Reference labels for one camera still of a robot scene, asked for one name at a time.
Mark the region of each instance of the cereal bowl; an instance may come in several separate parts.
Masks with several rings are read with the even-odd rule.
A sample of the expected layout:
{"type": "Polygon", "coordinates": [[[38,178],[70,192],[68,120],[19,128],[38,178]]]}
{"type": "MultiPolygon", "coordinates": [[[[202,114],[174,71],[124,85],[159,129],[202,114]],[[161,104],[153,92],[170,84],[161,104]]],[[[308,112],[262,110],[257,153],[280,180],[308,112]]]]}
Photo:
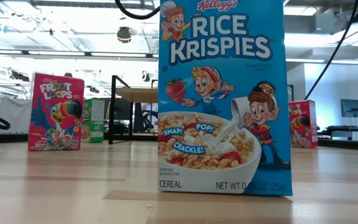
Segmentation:
{"type": "MultiPolygon", "coordinates": [[[[198,192],[219,193],[224,190],[225,192],[234,194],[243,193],[243,191],[251,182],[259,164],[262,147],[258,139],[247,129],[239,129],[236,123],[235,128],[232,131],[232,135],[234,137],[232,137],[230,140],[230,143],[233,142],[232,145],[234,147],[234,149],[230,149],[231,151],[225,153],[219,147],[227,145],[218,144],[216,145],[215,149],[212,149],[208,152],[206,150],[205,154],[194,155],[180,152],[179,150],[176,150],[170,146],[173,141],[192,145],[186,141],[191,139],[190,137],[186,136],[187,134],[192,135],[192,137],[196,136],[195,138],[199,140],[205,139],[202,136],[209,134],[206,134],[205,132],[202,133],[201,131],[195,133],[196,131],[185,128],[191,127],[192,125],[194,126],[193,118],[196,120],[196,123],[207,123],[214,125],[216,127],[216,133],[212,133],[214,137],[219,137],[219,131],[225,131],[225,127],[230,125],[230,123],[233,123],[218,116],[203,113],[187,111],[160,113],[158,115],[159,134],[162,134],[163,130],[165,129],[175,127],[185,129],[185,133],[183,138],[178,136],[171,136],[166,144],[161,142],[162,140],[164,141],[164,139],[159,139],[159,187],[164,190],[180,191],[181,189],[178,188],[178,186],[172,185],[172,187],[169,187],[166,185],[166,183],[170,183],[170,180],[179,179],[179,184],[182,184],[182,186],[185,185],[184,189],[189,189],[190,187],[191,189],[194,189],[198,192]],[[239,177],[241,177],[241,182],[232,182],[234,179],[238,180],[239,177]]],[[[227,143],[229,138],[230,137],[226,136],[222,140],[222,143],[227,143]]],[[[205,145],[205,142],[203,141],[198,141],[195,143],[200,146],[205,145]]]]}

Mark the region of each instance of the white bowl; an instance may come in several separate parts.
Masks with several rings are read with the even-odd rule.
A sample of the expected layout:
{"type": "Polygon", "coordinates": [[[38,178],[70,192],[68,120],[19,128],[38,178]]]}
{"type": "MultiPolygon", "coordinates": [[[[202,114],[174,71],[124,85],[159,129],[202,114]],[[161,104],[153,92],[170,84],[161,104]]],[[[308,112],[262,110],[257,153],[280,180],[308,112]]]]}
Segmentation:
{"type": "MultiPolygon", "coordinates": [[[[227,124],[229,120],[220,118],[218,116],[203,114],[197,112],[189,111],[172,111],[159,113],[158,118],[162,119],[165,116],[172,116],[175,114],[191,116],[197,114],[202,119],[207,121],[223,121],[227,124]]],[[[251,182],[254,174],[258,168],[260,155],[262,153],[262,146],[259,143],[259,140],[250,132],[248,129],[242,128],[241,130],[246,132],[247,138],[254,139],[254,151],[249,154],[248,162],[245,164],[240,164],[235,168],[228,168],[222,170],[201,170],[201,169],[190,169],[186,167],[176,166],[170,163],[167,163],[164,157],[158,157],[159,168],[168,168],[173,169],[174,172],[179,172],[179,176],[167,177],[159,176],[159,180],[179,180],[183,186],[181,189],[171,189],[171,188],[161,188],[160,190],[174,190],[174,191],[185,191],[185,192],[225,192],[225,193],[234,193],[239,194],[243,193],[244,189],[217,189],[217,182],[241,182],[246,183],[246,186],[251,182]]]]}

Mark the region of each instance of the rice krispies box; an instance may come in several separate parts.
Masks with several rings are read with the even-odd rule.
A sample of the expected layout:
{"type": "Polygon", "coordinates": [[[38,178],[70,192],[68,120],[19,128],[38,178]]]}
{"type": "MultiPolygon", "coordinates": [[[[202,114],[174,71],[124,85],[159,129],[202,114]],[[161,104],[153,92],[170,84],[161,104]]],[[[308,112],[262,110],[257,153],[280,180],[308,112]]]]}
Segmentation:
{"type": "Polygon", "coordinates": [[[318,134],[314,101],[294,101],[289,105],[291,145],[305,148],[317,147],[318,134]]]}
{"type": "Polygon", "coordinates": [[[35,74],[29,151],[79,150],[84,81],[35,74]]]}
{"type": "Polygon", "coordinates": [[[160,9],[159,189],[291,195],[282,1],[160,9]]]}

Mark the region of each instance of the wooden table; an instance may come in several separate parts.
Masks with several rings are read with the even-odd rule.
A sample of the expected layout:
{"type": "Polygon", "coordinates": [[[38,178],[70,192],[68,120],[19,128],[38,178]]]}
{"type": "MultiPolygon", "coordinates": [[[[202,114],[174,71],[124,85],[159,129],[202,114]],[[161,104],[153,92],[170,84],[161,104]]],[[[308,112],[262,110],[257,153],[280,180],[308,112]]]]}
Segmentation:
{"type": "Polygon", "coordinates": [[[0,223],[358,223],[358,151],[294,149],[294,196],[255,197],[159,193],[156,147],[0,144],[0,223]]]}

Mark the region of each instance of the ceiling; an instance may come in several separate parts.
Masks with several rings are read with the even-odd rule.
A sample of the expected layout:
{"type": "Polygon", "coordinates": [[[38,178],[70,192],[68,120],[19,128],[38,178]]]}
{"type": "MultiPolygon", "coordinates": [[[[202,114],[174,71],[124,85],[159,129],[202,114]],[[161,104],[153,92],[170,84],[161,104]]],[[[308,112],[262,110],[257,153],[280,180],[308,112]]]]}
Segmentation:
{"type": "MultiPolygon", "coordinates": [[[[154,0],[121,0],[134,14],[147,14],[159,6],[154,0]]],[[[338,13],[347,19],[353,0],[290,0],[285,2],[285,29],[287,58],[327,57],[339,40],[336,32],[343,30],[343,22],[333,19],[331,33],[315,34],[306,31],[310,20],[318,13],[338,13]]],[[[126,17],[110,0],[63,0],[63,1],[0,1],[0,50],[53,50],[70,52],[120,52],[137,54],[158,53],[159,16],[144,21],[126,17]],[[120,27],[130,27],[132,40],[123,44],[117,40],[120,27]]],[[[349,45],[348,49],[358,50],[349,45]]],[[[343,57],[357,58],[358,54],[343,57]]],[[[131,87],[150,88],[151,82],[144,82],[142,74],[151,79],[158,78],[158,62],[153,60],[95,60],[96,57],[43,57],[0,55],[0,92],[30,96],[30,87],[20,80],[9,78],[11,71],[29,76],[35,71],[64,75],[70,72],[74,77],[85,80],[87,86],[97,86],[101,91],[86,95],[110,95],[111,75],[117,75],[131,87]],[[24,86],[7,86],[21,83],[24,86]]]]}

